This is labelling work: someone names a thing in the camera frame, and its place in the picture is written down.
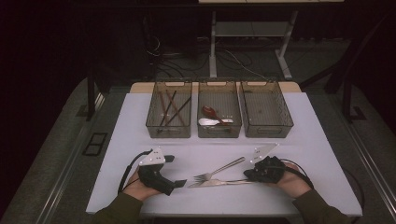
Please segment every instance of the hand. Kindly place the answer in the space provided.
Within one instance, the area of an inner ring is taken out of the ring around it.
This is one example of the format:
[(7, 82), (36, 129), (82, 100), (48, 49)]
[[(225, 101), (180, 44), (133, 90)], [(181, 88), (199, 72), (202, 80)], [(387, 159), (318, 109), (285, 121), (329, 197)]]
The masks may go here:
[(139, 166), (137, 166), (134, 174), (131, 176), (131, 178), (129, 178), (127, 187), (122, 192), (142, 202), (153, 195), (161, 194), (156, 189), (146, 187), (146, 185), (140, 181), (139, 174), (137, 173), (138, 170)]
[[(298, 171), (298, 167), (294, 164), (285, 162), (285, 165)], [(292, 198), (298, 198), (311, 190), (308, 184), (299, 176), (287, 171), (285, 172), (285, 174), (283, 174), (282, 178), (276, 184), (269, 185), (283, 189)]]

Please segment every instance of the white table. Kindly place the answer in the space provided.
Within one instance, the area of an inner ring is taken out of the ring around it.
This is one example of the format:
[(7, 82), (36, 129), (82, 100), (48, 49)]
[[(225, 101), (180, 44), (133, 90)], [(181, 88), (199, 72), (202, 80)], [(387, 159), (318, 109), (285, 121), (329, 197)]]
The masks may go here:
[(145, 126), (150, 93), (127, 94), (97, 177), (88, 213), (108, 206), (126, 166), (140, 152), (161, 146), (165, 155), (174, 155), (161, 173), (170, 180), (188, 179), (184, 188), (171, 196), (157, 195), (145, 201), (142, 217), (287, 217), (298, 211), (280, 189), (254, 183), (189, 189), (193, 176), (216, 170), (241, 156), (246, 161), (215, 175), (223, 180), (244, 178), (251, 169), (248, 159), (255, 147), (279, 143), (270, 153), (300, 164), (325, 201), (349, 216), (361, 216), (361, 207), (349, 186), (332, 148), (305, 93), (284, 93), (294, 127), (284, 139), (246, 138), (243, 127), (239, 138), (203, 139), (197, 136), (197, 94), (192, 95), (191, 138), (151, 139)]

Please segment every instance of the green sleeve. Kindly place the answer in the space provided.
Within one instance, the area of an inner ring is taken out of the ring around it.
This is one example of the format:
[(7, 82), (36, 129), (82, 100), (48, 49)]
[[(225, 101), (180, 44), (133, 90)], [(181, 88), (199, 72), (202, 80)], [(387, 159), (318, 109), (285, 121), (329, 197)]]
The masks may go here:
[(329, 206), (314, 189), (297, 198), (293, 204), (300, 211), (305, 224), (350, 223), (349, 217)]
[(125, 193), (120, 193), (106, 208), (93, 215), (91, 224), (138, 223), (143, 203)]

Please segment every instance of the white desk leg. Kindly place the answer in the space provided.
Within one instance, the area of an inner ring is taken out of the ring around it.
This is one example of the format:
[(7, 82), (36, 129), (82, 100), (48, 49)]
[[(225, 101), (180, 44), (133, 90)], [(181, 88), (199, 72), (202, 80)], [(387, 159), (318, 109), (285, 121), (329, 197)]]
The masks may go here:
[(210, 36), (209, 75), (217, 77), (216, 68), (216, 11), (212, 13), (212, 34)]
[(291, 33), (294, 28), (294, 23), (296, 22), (296, 19), (297, 19), (297, 14), (298, 14), (298, 11), (293, 11), (293, 13), (291, 14), (289, 25), (286, 28), (286, 33), (283, 36), (282, 46), (280, 47), (280, 49), (275, 50), (277, 61), (279, 62), (280, 69), (282, 69), (283, 76), (285, 77), (286, 80), (292, 79), (292, 76), (291, 76), (288, 64), (285, 61), (284, 55), (285, 55), (286, 48), (288, 47), (288, 44), (290, 41)]

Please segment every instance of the fork handle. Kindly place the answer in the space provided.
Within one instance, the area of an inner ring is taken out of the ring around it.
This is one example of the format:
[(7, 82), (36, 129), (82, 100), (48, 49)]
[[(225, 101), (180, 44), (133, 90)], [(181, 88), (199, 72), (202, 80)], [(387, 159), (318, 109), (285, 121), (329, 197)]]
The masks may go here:
[(242, 162), (242, 161), (244, 161), (244, 160), (245, 160), (245, 157), (241, 157), (241, 158), (239, 158), (239, 159), (236, 160), (236, 161), (232, 161), (232, 162), (228, 163), (227, 165), (225, 165), (225, 166), (219, 168), (218, 170), (214, 171), (214, 172), (212, 173), (212, 175), (213, 175), (213, 174), (216, 174), (216, 173), (218, 173), (218, 172), (220, 172), (220, 171), (222, 171), (222, 170), (225, 170), (225, 169), (227, 169), (227, 168), (229, 168), (229, 167), (232, 167), (232, 166), (234, 166), (234, 165), (236, 165), (236, 164), (238, 164), (239, 162)]

